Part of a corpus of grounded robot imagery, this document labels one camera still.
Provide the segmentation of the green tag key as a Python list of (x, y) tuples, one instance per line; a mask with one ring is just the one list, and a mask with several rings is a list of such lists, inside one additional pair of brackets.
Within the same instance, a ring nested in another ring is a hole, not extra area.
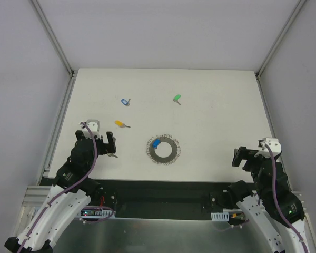
[(181, 98), (180, 94), (177, 94), (174, 98), (173, 98), (173, 102), (177, 103), (178, 105), (181, 105), (181, 103), (179, 102), (179, 99)]

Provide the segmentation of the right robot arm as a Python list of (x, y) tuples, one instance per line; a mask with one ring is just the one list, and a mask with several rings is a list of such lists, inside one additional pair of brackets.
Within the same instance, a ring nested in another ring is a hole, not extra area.
[(232, 166), (245, 161), (255, 190), (237, 181), (215, 196), (215, 204), (224, 209), (239, 208), (262, 236), (269, 252), (309, 252), (305, 234), (305, 213), (301, 200), (290, 190), (282, 163), (280, 143), (264, 139), (257, 150), (239, 147), (234, 150)]

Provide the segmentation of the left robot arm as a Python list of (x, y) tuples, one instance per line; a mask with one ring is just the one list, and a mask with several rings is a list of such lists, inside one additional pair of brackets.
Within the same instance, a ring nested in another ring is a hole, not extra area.
[(53, 252), (68, 225), (87, 206), (103, 199), (103, 187), (89, 178), (97, 158), (116, 152), (115, 137), (107, 132), (107, 142), (82, 129), (67, 161), (58, 169), (47, 197), (26, 228), (9, 237), (5, 248), (10, 252)]

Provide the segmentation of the metal disc with keyrings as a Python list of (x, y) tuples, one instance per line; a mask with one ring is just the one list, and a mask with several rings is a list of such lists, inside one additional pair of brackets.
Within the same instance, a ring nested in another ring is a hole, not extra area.
[[(152, 142), (155, 139), (161, 140), (157, 149), (152, 148)], [(180, 153), (181, 147), (178, 140), (170, 134), (151, 137), (146, 144), (146, 154), (156, 164), (171, 165), (179, 158)]]

